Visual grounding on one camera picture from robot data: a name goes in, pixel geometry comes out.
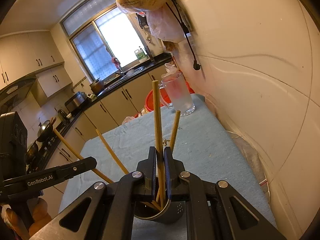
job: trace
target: glass pitcher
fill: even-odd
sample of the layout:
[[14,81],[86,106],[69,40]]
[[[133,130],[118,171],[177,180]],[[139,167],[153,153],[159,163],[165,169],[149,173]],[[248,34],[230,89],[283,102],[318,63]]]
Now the glass pitcher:
[[171,100],[171,103],[167,103],[160,93],[160,101],[164,106],[181,111],[180,116],[187,116],[193,113],[195,104],[181,72],[164,77],[161,84],[159,84],[159,88],[165,89]]

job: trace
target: mug handle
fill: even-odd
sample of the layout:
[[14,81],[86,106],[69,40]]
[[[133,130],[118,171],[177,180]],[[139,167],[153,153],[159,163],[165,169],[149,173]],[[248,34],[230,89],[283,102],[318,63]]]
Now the mug handle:
[[[160,83],[159,84],[159,90],[161,90],[161,89],[164,89],[164,85],[162,84],[162,83]],[[162,95],[161,95],[161,93],[160,93],[160,91],[159,91],[159,94],[160,94],[160,102],[164,105],[164,106],[166,106],[167,108],[173,108],[173,104],[172,103],[167,103],[164,99],[163,99],[163,97],[162,97]]]

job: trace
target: metal screw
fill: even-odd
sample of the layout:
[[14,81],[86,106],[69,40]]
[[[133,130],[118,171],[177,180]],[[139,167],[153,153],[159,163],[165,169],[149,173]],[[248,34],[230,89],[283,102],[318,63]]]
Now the metal screw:
[[134,171],[132,173],[132,177],[134,178],[140,178],[142,176],[142,173],[140,171]]
[[226,182],[226,181],[224,181],[224,180],[220,180],[220,181],[218,182],[218,185],[219,185],[219,187],[226,188],[226,187],[228,187],[228,182]]
[[95,189],[102,189],[104,184],[102,182],[96,182],[93,186]]
[[183,171],[180,173],[180,176],[183,178],[188,178],[190,177],[190,172],[189,171]]

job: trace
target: window pane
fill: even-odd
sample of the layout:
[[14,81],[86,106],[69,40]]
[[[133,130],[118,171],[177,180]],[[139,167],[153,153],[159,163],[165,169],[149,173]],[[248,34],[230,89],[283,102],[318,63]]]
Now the window pane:
[[63,25],[69,35],[84,24],[91,17],[100,11],[114,4],[116,0],[89,0],[67,19],[63,21]]
[[134,51],[144,46],[124,13],[115,8],[97,19],[96,24],[121,67],[137,60]]
[[103,80],[117,71],[93,25],[77,35],[73,39],[73,43],[95,79],[100,77]]

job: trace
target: window frame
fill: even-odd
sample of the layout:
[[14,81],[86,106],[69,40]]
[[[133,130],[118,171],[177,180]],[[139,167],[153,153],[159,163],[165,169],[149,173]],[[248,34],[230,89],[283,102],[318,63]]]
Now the window frame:
[[[72,15],[76,10],[78,10],[81,6],[83,6],[85,3],[87,3],[88,1],[90,0],[84,0],[83,2],[81,2],[79,5],[77,5],[74,9],[72,9],[69,13],[67,13],[65,15],[65,17],[63,17],[63,19],[60,21],[60,25],[66,35],[66,37],[68,38],[71,46],[73,47],[75,53],[77,54],[80,62],[82,63],[83,67],[85,68],[86,72],[87,72],[87,75],[91,78],[92,81],[95,80],[94,76],[92,75],[90,69],[88,68],[88,66],[86,65],[86,63],[84,62],[84,60],[82,59],[81,55],[79,54],[75,44],[73,43],[73,39],[78,36],[84,29],[86,29],[87,27],[89,27],[90,25],[93,25],[93,27],[95,28],[95,30],[97,31],[99,37],[101,38],[103,44],[105,45],[106,49],[107,49],[107,52],[111,55],[111,57],[114,57],[110,47],[108,46],[106,40],[104,39],[101,31],[99,30],[99,28],[97,27],[95,21],[97,19],[99,19],[100,17],[102,17],[103,15],[107,14],[108,12],[112,11],[113,9],[117,8],[117,4],[114,3],[110,6],[108,6],[107,8],[103,9],[102,11],[100,11],[99,13],[97,13],[96,15],[94,15],[93,17],[91,17],[89,20],[87,20],[85,23],[83,23],[78,29],[76,29],[73,33],[71,33],[71,35],[68,34],[67,30],[65,29],[64,25],[63,25],[63,22],[65,19],[67,19],[70,15]],[[135,32],[137,33],[139,39],[141,40],[141,43],[143,44],[144,46],[144,49],[147,47],[147,44],[146,44],[146,41],[145,39],[143,38],[142,34],[140,33],[138,27],[135,25],[135,23],[133,22],[133,20],[131,19],[130,16],[126,15],[128,20],[130,21],[132,27],[134,28]],[[125,71],[126,69],[129,69],[135,65],[139,64],[139,60],[135,60],[134,62],[126,65],[126,66],[123,66],[122,69]]]

